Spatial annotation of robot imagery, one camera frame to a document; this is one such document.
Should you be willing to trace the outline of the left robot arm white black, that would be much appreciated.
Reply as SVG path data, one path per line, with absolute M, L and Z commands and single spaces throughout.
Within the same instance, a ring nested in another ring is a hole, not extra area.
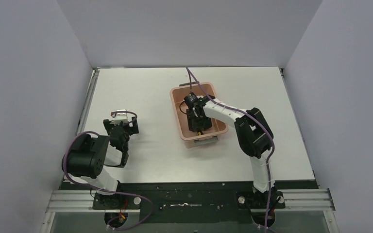
M 62 159 L 61 168 L 69 181 L 80 184 L 72 177 L 81 178 L 85 181 L 83 185 L 95 189 L 98 194 L 106 195 L 106 204 L 117 209 L 124 203 L 121 183 L 105 167 L 126 166 L 130 136 L 139 133 L 137 117 L 129 119 L 118 114 L 105 119 L 103 125 L 106 135 L 86 131 L 73 139 Z

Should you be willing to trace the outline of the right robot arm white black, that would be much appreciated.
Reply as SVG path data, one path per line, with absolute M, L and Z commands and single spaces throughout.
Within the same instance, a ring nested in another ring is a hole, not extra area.
M 241 150 L 250 157 L 253 171 L 253 187 L 264 193 L 273 187 L 268 171 L 266 151 L 273 148 L 273 133 L 261 111 L 238 109 L 218 99 L 186 96 L 186 116 L 188 129 L 202 134 L 212 127 L 212 120 L 218 120 L 235 129 Z

